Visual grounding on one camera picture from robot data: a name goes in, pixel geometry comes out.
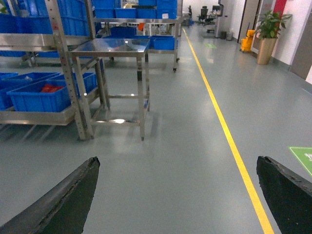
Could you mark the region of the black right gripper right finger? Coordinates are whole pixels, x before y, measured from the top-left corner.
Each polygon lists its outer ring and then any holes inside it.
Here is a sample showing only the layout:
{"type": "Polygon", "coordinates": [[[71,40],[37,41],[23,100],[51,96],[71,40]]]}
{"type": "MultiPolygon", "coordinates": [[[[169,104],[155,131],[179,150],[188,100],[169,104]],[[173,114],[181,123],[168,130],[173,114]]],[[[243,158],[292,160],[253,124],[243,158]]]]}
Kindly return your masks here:
{"type": "Polygon", "coordinates": [[[264,198],[283,234],[312,232],[312,183],[268,156],[256,172],[264,198]]]}

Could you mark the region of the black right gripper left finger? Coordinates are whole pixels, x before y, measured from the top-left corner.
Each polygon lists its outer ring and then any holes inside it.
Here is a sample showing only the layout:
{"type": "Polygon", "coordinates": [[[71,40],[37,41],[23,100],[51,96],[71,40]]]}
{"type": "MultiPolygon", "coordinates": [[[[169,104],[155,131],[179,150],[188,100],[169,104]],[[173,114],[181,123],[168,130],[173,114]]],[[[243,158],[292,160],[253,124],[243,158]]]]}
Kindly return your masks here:
{"type": "Polygon", "coordinates": [[[93,201],[100,161],[91,157],[32,205],[3,224],[2,234],[81,234],[93,201]]]}

